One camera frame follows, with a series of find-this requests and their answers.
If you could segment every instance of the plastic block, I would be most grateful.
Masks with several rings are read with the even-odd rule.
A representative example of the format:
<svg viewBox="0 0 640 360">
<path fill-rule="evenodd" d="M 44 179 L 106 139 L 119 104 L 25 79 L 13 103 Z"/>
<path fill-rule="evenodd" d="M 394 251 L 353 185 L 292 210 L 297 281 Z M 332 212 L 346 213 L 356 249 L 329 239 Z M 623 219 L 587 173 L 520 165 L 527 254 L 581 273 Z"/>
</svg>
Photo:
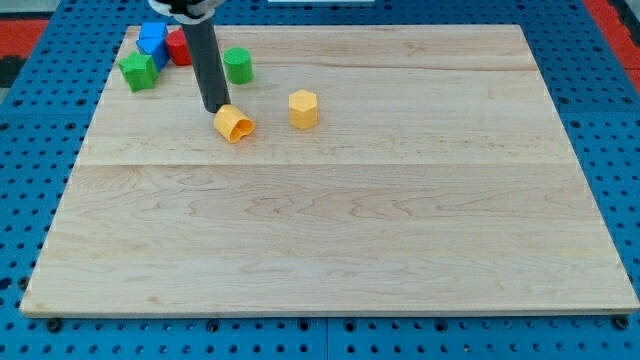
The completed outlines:
<svg viewBox="0 0 640 360">
<path fill-rule="evenodd" d="M 253 79 L 251 53 L 243 47 L 232 47 L 224 52 L 227 80 L 232 84 L 246 84 Z"/>
<path fill-rule="evenodd" d="M 153 62 L 156 64 L 158 72 L 162 71 L 167 62 L 169 62 L 169 51 L 163 38 L 141 39 L 136 41 L 136 45 L 138 45 L 140 53 L 153 57 Z"/>
<path fill-rule="evenodd" d="M 298 90 L 289 95 L 291 126 L 307 130 L 318 124 L 318 97 L 307 90 Z"/>
<path fill-rule="evenodd" d="M 143 23 L 138 39 L 150 39 L 154 37 L 167 37 L 167 24 L 165 23 Z"/>
<path fill-rule="evenodd" d="M 213 127 L 230 143 L 236 143 L 255 129 L 253 121 L 233 105 L 223 105 L 213 119 Z"/>
<path fill-rule="evenodd" d="M 169 56 L 174 64 L 178 66 L 191 65 L 191 55 L 187 47 L 187 38 L 184 36 L 182 28 L 172 31 L 165 39 Z"/>
<path fill-rule="evenodd" d="M 128 57 L 118 60 L 118 66 L 131 91 L 136 92 L 155 87 L 158 70 L 151 55 L 132 52 Z"/>
</svg>

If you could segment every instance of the blue block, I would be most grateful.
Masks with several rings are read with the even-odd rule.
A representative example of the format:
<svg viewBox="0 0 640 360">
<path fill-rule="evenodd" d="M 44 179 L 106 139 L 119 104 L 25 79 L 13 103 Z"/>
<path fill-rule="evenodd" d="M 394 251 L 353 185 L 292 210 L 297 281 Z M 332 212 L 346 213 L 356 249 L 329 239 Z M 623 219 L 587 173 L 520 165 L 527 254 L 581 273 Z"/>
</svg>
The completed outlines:
<svg viewBox="0 0 640 360">
<path fill-rule="evenodd" d="M 140 53 L 151 55 L 158 72 L 162 71 L 164 66 L 167 65 L 167 62 L 169 62 L 169 50 L 167 50 L 164 38 L 140 39 L 136 41 L 136 44 L 138 45 Z"/>
<path fill-rule="evenodd" d="M 167 24 L 165 23 L 143 23 L 138 39 L 149 39 L 155 37 L 164 39 L 167 37 L 167 33 Z"/>
</svg>

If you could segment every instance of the wooden board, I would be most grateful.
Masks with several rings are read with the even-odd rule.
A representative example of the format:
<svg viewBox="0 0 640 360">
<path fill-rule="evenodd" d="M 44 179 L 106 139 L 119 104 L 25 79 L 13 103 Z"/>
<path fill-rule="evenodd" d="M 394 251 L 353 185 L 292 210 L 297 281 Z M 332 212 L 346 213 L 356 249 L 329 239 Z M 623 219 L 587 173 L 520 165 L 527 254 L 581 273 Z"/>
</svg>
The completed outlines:
<svg viewBox="0 0 640 360">
<path fill-rule="evenodd" d="M 253 54 L 230 91 L 255 133 L 215 133 L 189 67 L 135 94 L 114 67 L 28 316 L 638 308 L 518 26 L 217 32 Z M 308 131 L 288 124 L 300 88 L 319 97 Z"/>
</svg>

